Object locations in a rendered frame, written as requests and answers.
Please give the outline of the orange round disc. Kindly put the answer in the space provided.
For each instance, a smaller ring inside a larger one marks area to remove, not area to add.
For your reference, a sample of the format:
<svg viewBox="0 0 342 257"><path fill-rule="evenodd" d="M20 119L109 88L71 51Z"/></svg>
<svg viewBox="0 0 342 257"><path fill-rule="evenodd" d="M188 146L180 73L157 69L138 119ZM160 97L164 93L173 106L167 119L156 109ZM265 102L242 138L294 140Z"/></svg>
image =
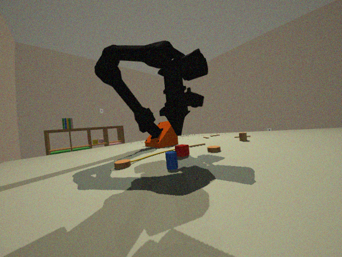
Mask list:
<svg viewBox="0 0 342 257"><path fill-rule="evenodd" d="M220 146L208 146L207 151L210 153L211 152L218 152L218 151L221 151L221 148L220 148Z"/></svg>

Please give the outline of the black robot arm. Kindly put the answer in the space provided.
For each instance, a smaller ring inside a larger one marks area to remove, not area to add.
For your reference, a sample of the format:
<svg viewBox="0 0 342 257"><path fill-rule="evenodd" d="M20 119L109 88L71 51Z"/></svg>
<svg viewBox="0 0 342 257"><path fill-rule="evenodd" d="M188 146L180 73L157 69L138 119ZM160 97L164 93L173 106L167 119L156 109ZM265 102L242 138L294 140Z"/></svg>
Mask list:
<svg viewBox="0 0 342 257"><path fill-rule="evenodd" d="M104 48L94 67L96 76L115 89L134 112L139 131L148 132L151 139L158 138L163 128L154 123L151 110L140 104L122 80L118 64L123 60L141 61L148 66L161 68L158 74L164 76L164 85L170 82L183 83L183 79L192 80L208 74L206 58L199 48L184 55L166 40L148 45L110 45Z"/></svg>

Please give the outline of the blue cylinder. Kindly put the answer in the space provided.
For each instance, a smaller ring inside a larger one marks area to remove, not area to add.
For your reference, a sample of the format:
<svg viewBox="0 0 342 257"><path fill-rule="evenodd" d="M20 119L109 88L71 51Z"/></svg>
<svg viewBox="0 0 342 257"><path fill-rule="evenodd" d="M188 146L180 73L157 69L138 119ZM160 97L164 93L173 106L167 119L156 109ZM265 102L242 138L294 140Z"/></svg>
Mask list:
<svg viewBox="0 0 342 257"><path fill-rule="evenodd" d="M178 168L177 152L168 151L165 153L167 169L173 170Z"/></svg>

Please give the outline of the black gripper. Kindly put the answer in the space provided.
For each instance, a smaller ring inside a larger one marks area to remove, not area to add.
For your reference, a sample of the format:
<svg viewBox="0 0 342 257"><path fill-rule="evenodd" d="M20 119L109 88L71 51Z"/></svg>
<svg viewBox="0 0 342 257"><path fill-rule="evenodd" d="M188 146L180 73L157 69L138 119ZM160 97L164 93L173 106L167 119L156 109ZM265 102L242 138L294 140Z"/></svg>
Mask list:
<svg viewBox="0 0 342 257"><path fill-rule="evenodd" d="M170 82L165 85L163 93L166 96L165 107L159 113L165 116L171 124L177 136L182 134L184 118L190 111L188 106L199 107L202 105L198 95L184 94L186 86L182 82Z"/></svg>

